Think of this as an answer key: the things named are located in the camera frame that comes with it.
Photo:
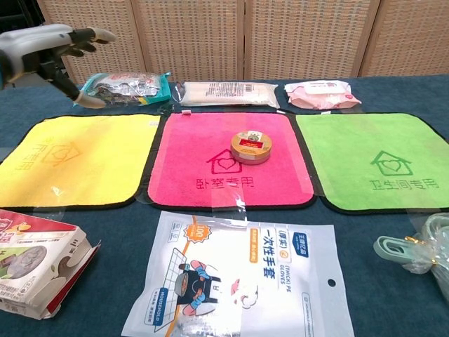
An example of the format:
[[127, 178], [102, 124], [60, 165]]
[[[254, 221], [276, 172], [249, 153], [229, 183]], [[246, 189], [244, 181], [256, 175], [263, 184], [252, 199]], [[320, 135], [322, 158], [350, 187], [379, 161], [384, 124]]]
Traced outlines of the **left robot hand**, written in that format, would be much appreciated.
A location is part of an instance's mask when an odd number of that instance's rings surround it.
[[108, 44], [116, 36], [106, 29], [73, 29], [64, 24], [50, 24], [17, 29], [1, 34], [1, 88], [25, 74], [38, 74], [77, 105], [101, 109], [106, 103], [89, 96], [62, 72], [61, 57], [81, 57], [96, 51], [94, 43]]

